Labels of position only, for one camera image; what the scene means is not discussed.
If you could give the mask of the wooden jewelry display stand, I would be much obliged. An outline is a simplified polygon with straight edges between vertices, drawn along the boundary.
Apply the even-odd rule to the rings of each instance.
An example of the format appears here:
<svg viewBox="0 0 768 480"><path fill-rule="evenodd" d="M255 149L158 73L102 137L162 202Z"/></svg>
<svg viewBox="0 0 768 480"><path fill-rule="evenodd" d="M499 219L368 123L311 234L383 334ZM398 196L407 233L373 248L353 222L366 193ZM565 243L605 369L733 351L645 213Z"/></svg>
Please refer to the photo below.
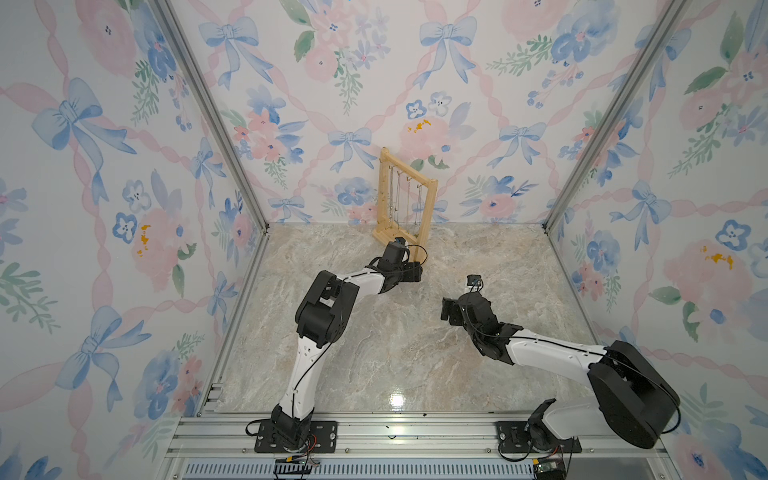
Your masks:
<svg viewBox="0 0 768 480"><path fill-rule="evenodd" d="M428 259L427 242L437 190L436 179L400 160L388 148L382 148L374 238L387 245L396 237L404 237L410 260L424 264Z"/></svg>

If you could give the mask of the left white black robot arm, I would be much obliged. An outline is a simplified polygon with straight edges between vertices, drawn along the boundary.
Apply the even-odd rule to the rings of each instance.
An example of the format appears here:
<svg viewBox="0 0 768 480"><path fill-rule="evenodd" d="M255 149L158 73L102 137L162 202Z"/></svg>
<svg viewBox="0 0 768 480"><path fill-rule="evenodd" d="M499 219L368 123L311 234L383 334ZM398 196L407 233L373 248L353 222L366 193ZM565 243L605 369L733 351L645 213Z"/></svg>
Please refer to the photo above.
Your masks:
<svg viewBox="0 0 768 480"><path fill-rule="evenodd" d="M423 265L401 262L382 269L372 263L344 275L322 270L299 304L295 320L298 343L287 389L270 414L272 442L300 450L310 436L315 396L331 345L343 335L356 302L380 295L400 283L421 281Z"/></svg>

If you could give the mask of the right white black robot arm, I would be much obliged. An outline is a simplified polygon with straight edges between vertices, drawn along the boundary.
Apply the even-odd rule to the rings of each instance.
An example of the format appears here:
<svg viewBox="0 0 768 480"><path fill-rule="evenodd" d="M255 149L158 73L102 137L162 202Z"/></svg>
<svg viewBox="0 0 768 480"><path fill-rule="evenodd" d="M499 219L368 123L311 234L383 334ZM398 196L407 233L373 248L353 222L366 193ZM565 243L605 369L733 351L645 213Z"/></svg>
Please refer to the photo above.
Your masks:
<svg viewBox="0 0 768 480"><path fill-rule="evenodd" d="M543 370L590 389L589 396L574 401L546 399L533 411L527 420L528 438L539 451L582 435L614 435L634 447L651 449L679 425L679 395L627 342L578 344L501 322L478 291L443 299L440 317L463 328L484 357Z"/></svg>

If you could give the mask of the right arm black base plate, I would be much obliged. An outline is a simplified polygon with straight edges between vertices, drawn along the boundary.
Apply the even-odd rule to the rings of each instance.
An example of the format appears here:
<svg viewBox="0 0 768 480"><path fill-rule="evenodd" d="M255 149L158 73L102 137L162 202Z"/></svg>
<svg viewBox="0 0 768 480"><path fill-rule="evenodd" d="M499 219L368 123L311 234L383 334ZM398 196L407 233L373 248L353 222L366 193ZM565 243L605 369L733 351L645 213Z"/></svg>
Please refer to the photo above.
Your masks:
<svg viewBox="0 0 768 480"><path fill-rule="evenodd" d="M503 454L581 453L578 439L556 439L543 424L531 426L527 421L499 421L494 424L500 451Z"/></svg>

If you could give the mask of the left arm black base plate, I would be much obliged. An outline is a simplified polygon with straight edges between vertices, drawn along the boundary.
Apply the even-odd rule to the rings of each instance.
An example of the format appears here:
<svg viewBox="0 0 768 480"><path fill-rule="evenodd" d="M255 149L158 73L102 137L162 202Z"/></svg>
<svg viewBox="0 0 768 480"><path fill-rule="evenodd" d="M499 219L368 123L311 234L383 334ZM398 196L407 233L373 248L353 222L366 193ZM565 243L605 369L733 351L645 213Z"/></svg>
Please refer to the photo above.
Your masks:
<svg viewBox="0 0 768 480"><path fill-rule="evenodd" d="M273 421L259 423L255 431L246 426L246 434L254 438L254 452L259 454L334 453L338 440L338 423L310 421L279 427Z"/></svg>

